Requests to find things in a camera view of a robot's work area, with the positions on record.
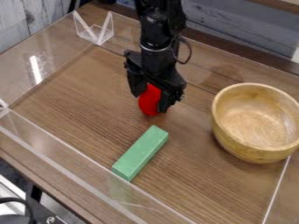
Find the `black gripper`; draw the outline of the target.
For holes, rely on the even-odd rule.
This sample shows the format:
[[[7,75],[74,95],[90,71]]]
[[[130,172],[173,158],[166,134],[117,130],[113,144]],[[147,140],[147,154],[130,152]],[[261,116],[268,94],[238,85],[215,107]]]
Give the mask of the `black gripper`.
[[[127,80],[134,97],[147,90],[147,83],[161,88],[158,112],[166,113],[169,108],[183,99],[187,82],[177,70],[179,44],[175,43],[161,52],[143,49],[141,52],[126,50]]]

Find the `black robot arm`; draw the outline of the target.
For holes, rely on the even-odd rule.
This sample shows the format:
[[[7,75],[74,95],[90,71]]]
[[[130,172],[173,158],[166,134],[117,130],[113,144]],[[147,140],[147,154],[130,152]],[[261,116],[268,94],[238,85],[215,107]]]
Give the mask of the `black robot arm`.
[[[166,113],[182,100],[187,82],[177,70],[186,27],[182,0],[135,0],[141,19],[141,51],[126,50],[127,80],[147,116]]]

